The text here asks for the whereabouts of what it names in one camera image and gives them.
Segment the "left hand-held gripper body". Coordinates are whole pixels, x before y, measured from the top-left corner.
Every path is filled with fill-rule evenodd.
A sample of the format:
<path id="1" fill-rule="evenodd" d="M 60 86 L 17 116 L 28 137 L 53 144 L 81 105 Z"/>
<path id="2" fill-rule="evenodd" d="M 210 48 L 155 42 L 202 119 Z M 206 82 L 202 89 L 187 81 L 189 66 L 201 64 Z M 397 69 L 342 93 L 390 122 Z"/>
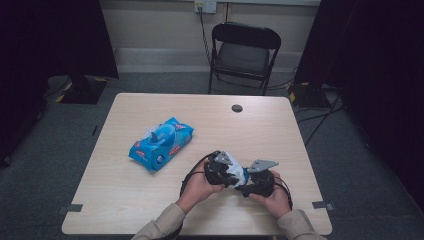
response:
<path id="1" fill-rule="evenodd" d="M 226 151 L 213 152 L 204 166 L 206 178 L 212 185 L 225 186 L 228 179 L 234 178 L 232 174 L 227 173 L 231 161 L 226 153 Z"/>

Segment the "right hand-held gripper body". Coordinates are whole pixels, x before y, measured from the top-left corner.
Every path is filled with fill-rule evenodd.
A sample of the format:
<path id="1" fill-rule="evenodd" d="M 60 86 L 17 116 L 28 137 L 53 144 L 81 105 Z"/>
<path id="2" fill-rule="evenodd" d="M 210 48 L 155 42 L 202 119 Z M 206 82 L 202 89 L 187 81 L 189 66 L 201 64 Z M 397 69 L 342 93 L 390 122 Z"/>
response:
<path id="1" fill-rule="evenodd" d="M 270 172 L 270 168 L 277 166 L 278 162 L 269 160 L 255 160 L 248 168 L 249 181 L 248 185 L 253 185 L 255 190 L 253 194 L 269 197 L 274 189 L 274 176 Z"/>

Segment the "white wet wipe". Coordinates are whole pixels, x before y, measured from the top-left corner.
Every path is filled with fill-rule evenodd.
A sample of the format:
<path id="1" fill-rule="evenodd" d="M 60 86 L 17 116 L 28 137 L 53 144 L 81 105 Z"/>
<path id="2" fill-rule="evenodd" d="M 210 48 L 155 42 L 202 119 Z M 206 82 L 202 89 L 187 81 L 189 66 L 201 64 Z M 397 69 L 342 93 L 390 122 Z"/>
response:
<path id="1" fill-rule="evenodd" d="M 229 166 L 227 173 L 232 174 L 235 179 L 239 179 L 241 181 L 243 167 L 230 153 L 226 153 L 226 155 L 231 161 L 231 165 Z"/>

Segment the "blue wet wipes pack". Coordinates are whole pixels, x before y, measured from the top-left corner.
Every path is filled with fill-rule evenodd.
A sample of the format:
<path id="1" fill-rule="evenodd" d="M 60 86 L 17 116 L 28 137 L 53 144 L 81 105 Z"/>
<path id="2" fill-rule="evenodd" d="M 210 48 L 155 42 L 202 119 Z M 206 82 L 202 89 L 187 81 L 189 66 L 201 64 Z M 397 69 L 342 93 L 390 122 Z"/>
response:
<path id="1" fill-rule="evenodd" d="M 128 156 L 148 171 L 159 171 L 191 140 L 194 129 L 171 117 L 150 127 L 129 150 Z"/>

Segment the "person's right hand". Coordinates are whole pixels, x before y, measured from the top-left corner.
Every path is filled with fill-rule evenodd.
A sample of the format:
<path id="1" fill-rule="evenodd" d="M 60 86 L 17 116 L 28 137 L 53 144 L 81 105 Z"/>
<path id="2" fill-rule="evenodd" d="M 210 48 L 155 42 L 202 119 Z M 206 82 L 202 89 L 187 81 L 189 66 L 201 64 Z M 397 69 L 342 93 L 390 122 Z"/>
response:
<path id="1" fill-rule="evenodd" d="M 262 204 L 272 216 L 279 219 L 289 213 L 291 211 L 291 207 L 289 204 L 289 197 L 284 190 L 280 174 L 273 170 L 271 170 L 271 173 L 273 174 L 275 181 L 273 193 L 267 198 L 251 193 L 249 198 Z"/>

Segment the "person's left hand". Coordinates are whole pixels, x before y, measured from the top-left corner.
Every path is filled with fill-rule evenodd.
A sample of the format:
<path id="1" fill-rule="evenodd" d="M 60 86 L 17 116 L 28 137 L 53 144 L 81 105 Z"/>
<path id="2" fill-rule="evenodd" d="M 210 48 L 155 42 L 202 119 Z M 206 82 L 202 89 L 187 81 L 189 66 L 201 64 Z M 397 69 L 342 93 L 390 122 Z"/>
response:
<path id="1" fill-rule="evenodd" d="M 221 192 L 223 185 L 211 185 L 205 177 L 203 162 L 189 178 L 183 194 L 175 202 L 185 214 L 188 214 L 198 203 L 206 200 L 214 193 Z"/>

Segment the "grey tape strip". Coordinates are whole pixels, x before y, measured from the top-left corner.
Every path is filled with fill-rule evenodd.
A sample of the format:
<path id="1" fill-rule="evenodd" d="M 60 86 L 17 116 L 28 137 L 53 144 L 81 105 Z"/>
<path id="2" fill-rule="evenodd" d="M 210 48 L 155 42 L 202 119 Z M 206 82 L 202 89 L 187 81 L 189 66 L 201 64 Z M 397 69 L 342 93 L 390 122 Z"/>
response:
<path id="1" fill-rule="evenodd" d="M 312 202 L 312 205 L 314 209 L 325 208 L 327 211 L 332 211 L 335 209 L 334 205 L 331 202 L 327 203 L 325 201 L 315 201 Z"/>
<path id="2" fill-rule="evenodd" d="M 67 214 L 68 212 L 81 212 L 83 204 L 68 204 L 67 206 L 60 206 L 57 210 L 59 214 Z"/>

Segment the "black stand base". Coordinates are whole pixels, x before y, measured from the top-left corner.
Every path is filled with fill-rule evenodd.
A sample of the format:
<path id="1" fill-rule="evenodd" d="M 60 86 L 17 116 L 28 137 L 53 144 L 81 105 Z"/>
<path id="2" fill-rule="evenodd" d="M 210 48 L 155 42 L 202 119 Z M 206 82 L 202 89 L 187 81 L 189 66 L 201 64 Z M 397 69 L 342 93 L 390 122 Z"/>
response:
<path id="1" fill-rule="evenodd" d="M 291 83 L 287 86 L 291 103 L 300 108 L 329 108 L 330 103 L 322 88 L 315 88 L 309 82 Z"/>
<path id="2" fill-rule="evenodd" d="M 95 76 L 70 76 L 71 82 L 57 98 L 58 103 L 96 104 L 108 80 Z"/>

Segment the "black folding chair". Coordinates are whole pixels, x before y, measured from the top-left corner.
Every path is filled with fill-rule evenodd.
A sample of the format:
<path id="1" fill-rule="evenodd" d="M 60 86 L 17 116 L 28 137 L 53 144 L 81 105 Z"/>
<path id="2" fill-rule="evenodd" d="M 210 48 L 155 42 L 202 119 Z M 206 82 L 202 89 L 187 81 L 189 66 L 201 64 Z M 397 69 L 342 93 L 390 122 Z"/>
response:
<path id="1" fill-rule="evenodd" d="M 208 92 L 213 75 L 220 74 L 260 81 L 266 93 L 281 37 L 267 27 L 224 22 L 212 29 L 212 58 Z"/>

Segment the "black curtain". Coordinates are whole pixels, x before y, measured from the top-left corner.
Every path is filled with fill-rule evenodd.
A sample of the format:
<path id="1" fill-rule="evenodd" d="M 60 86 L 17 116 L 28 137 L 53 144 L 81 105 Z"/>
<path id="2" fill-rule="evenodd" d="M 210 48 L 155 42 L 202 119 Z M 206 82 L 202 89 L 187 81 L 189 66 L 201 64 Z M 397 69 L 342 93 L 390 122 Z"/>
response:
<path id="1" fill-rule="evenodd" d="M 424 0 L 320 0 L 295 80 L 340 88 L 424 211 Z"/>
<path id="2" fill-rule="evenodd" d="M 48 79 L 117 78 L 99 0 L 0 0 L 0 167 L 45 106 Z"/>

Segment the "white wall socket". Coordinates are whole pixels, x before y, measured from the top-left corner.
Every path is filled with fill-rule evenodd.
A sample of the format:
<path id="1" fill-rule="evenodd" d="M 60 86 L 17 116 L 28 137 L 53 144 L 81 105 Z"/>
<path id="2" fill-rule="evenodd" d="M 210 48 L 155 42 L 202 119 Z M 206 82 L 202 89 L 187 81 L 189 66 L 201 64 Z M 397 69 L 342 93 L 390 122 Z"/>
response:
<path id="1" fill-rule="evenodd" d="M 196 13 L 215 14 L 217 3 L 215 1 L 195 1 L 194 10 Z"/>

